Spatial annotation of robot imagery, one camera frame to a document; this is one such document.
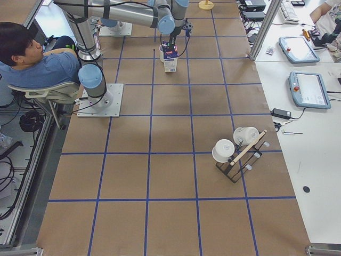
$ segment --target blue t-shirt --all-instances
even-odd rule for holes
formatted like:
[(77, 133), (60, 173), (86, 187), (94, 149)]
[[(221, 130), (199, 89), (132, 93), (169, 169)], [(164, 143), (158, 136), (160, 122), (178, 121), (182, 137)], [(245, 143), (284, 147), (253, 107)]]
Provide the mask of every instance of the blue t-shirt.
[(78, 59), (70, 52), (50, 54), (32, 67), (15, 70), (0, 62), (0, 74), (9, 83), (24, 88), (44, 88), (64, 82), (79, 83)]

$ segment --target keyboard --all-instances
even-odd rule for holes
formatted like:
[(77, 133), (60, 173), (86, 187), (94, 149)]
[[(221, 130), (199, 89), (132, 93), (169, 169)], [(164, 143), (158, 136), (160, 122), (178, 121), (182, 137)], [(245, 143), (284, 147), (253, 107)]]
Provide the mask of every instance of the keyboard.
[(298, 24), (299, 19), (291, 2), (283, 0), (279, 9), (285, 23)]

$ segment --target tiled tabletop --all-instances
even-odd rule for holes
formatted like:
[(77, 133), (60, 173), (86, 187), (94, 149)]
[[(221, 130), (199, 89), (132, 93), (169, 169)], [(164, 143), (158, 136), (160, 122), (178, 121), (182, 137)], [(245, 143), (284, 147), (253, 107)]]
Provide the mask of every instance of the tiled tabletop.
[[(308, 237), (237, 5), (214, 4), (190, 3), (192, 37), (172, 74), (154, 29), (101, 38), (107, 82), (125, 84), (120, 117), (71, 118), (37, 241), (44, 255), (305, 255)], [(212, 148), (246, 126), (267, 129), (270, 147), (233, 184)]]

